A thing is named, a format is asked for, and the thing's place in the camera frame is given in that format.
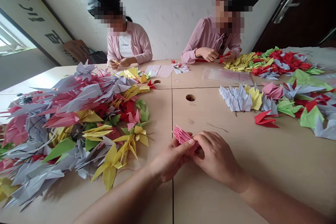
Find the white t-shirt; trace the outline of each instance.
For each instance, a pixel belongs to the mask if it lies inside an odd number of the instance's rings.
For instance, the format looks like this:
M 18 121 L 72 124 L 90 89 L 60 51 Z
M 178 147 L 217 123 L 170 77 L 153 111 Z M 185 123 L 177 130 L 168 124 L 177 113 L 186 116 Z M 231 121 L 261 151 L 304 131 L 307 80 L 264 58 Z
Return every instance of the white t-shirt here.
M 124 58 L 134 56 L 131 48 L 131 35 L 127 32 L 125 36 L 119 36 L 119 52 Z

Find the door handle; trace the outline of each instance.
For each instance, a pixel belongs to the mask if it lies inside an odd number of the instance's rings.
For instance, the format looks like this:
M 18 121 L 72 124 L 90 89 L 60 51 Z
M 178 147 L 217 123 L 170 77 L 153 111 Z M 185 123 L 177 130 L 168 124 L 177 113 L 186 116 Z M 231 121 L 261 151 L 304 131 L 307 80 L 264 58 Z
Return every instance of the door handle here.
M 294 0 L 287 0 L 286 3 L 283 5 L 283 7 L 281 8 L 280 12 L 277 14 L 274 24 L 279 24 L 281 23 L 281 21 L 283 20 L 283 18 L 285 17 L 285 13 L 287 12 L 287 10 L 291 7 L 297 7 L 300 5 L 300 3 L 293 3 Z

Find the hand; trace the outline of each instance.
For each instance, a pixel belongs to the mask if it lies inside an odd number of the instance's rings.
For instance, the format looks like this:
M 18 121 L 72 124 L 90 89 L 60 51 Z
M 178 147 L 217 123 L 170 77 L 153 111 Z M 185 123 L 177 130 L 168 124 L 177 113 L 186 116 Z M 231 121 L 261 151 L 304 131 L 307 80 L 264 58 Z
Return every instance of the hand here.
M 221 182 L 231 190 L 242 193 L 249 187 L 250 178 L 239 166 L 230 146 L 216 132 L 201 131 L 194 136 L 204 151 L 204 158 L 190 156 L 210 177 Z
M 129 67 L 131 64 L 136 63 L 137 60 L 135 57 L 123 58 L 119 61 L 119 65 L 122 67 Z
M 114 59 L 110 59 L 108 61 L 108 66 L 112 68 L 112 70 L 117 70 L 118 69 L 118 63 L 114 61 Z
M 154 176 L 159 176 L 162 183 L 170 181 L 188 160 L 185 155 L 195 144 L 194 140 L 189 140 L 180 145 L 175 137 L 169 145 L 150 163 L 149 168 Z
M 234 54 L 230 54 L 230 55 L 222 57 L 221 59 L 224 60 L 225 63 L 231 62 L 231 61 L 233 61 L 235 59 L 235 55 Z
M 219 57 L 218 52 L 208 47 L 201 47 L 195 51 L 196 57 L 202 56 L 206 61 L 213 62 Z

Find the black bag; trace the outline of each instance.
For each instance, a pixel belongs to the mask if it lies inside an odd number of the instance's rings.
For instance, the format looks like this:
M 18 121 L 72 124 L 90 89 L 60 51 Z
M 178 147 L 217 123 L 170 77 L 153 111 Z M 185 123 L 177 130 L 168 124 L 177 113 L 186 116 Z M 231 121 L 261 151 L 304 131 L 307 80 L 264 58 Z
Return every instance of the black bag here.
M 88 58 L 92 64 L 106 64 L 107 63 L 107 55 L 103 51 L 93 52 L 88 56 Z

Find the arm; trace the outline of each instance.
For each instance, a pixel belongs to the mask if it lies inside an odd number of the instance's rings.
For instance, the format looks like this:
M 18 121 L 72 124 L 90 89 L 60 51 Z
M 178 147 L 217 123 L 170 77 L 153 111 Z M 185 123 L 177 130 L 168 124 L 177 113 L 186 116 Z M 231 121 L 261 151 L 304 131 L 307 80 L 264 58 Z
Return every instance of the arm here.
M 115 61 L 117 60 L 118 58 L 114 52 L 112 39 L 110 36 L 107 36 L 107 66 L 111 67 L 113 70 L 116 70 L 118 68 L 118 64 L 115 63 Z
M 192 140 L 179 145 L 173 138 L 148 166 L 98 199 L 73 223 L 134 223 L 155 190 L 176 175 L 194 144 Z
M 138 64 L 142 64 L 147 61 L 151 61 L 153 59 L 153 53 L 152 53 L 152 47 L 150 45 L 151 43 L 149 41 L 147 32 L 141 26 L 140 26 L 139 33 L 140 33 L 139 41 L 140 41 L 140 46 L 141 46 L 143 53 L 135 55 L 135 59 Z
M 217 133 L 202 131 L 194 139 L 204 150 L 203 159 L 192 156 L 194 162 L 212 178 L 238 193 L 268 223 L 331 223 L 309 206 L 249 175 L 239 166 L 229 145 Z
M 232 51 L 235 58 L 239 57 L 242 49 L 240 47 L 242 40 L 240 39 L 240 33 L 234 33 L 232 39 L 229 42 L 228 48 Z
M 189 39 L 187 46 L 181 54 L 181 59 L 184 63 L 194 64 L 196 59 L 196 49 L 198 44 L 200 43 L 202 34 L 204 32 L 205 21 L 201 19 L 198 21 L 192 35 Z

